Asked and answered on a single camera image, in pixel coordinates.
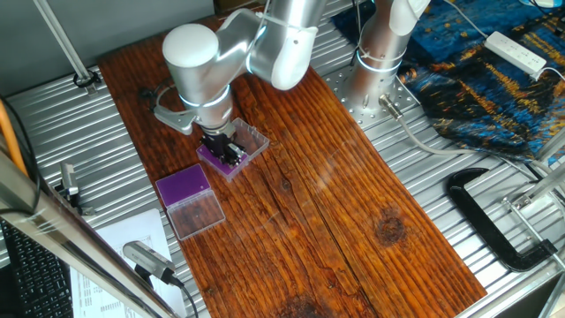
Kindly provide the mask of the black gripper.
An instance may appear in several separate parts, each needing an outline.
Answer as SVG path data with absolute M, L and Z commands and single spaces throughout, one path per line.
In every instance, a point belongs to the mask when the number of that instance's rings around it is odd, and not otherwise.
M 245 156 L 245 149 L 233 143 L 234 139 L 234 137 L 229 137 L 224 133 L 217 135 L 204 133 L 201 138 L 201 143 L 213 155 L 217 155 L 216 158 L 221 165 L 234 168 L 238 166 L 238 163 L 240 163 Z

